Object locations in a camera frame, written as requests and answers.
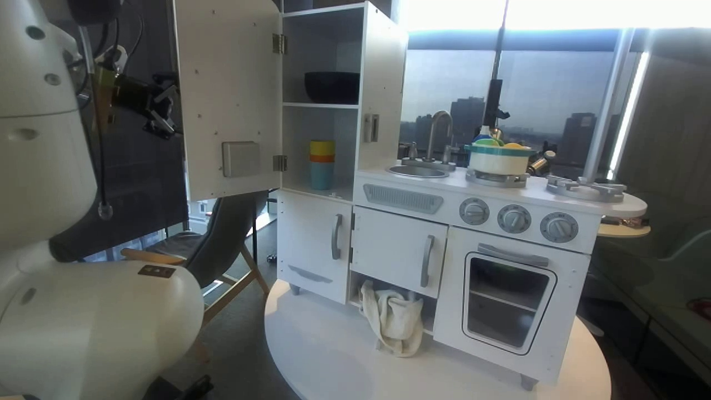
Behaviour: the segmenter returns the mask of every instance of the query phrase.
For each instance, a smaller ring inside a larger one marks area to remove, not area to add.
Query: black chair
[[[263,296],[268,293],[267,281],[245,245],[248,228],[255,227],[255,214],[263,204],[267,193],[218,197],[207,225],[207,234],[199,238],[197,246],[193,248],[193,253],[188,253],[188,258],[136,248],[126,248],[125,258],[159,264],[181,264],[195,276],[199,286],[208,286],[216,281],[228,285],[228,288],[221,292],[218,301],[205,307],[207,323],[216,313],[220,313],[253,281],[257,281],[257,285],[263,288]],[[227,273],[227,268],[240,256],[245,258],[248,272],[241,277],[233,277]]]

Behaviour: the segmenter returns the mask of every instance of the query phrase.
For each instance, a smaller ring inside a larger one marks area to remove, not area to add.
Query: white play kitchen
[[[277,276],[302,296],[401,292],[436,342],[556,383],[599,217],[646,204],[397,163],[405,31],[371,3],[281,8],[176,0],[190,197],[279,190]]]

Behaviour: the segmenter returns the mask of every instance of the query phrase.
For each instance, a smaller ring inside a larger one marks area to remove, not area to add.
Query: stove knob
[[[540,234],[551,242],[571,242],[578,235],[578,223],[566,214],[548,214],[540,223]]]
[[[488,220],[488,207],[485,200],[466,197],[459,204],[459,215],[466,225],[485,225]]]
[[[508,234],[522,234],[531,227],[531,214],[525,207],[506,204],[498,212],[498,227]]]

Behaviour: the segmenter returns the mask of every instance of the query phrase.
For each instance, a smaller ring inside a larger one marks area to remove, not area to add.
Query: chair backrest
[[[263,202],[263,191],[216,200],[207,234],[185,264],[199,286],[210,285],[238,261],[253,217]]]

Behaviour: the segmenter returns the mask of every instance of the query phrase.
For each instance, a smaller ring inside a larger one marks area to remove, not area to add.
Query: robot
[[[0,398],[141,398],[205,303],[180,267],[50,258],[95,197],[66,52],[38,0],[0,3]]]

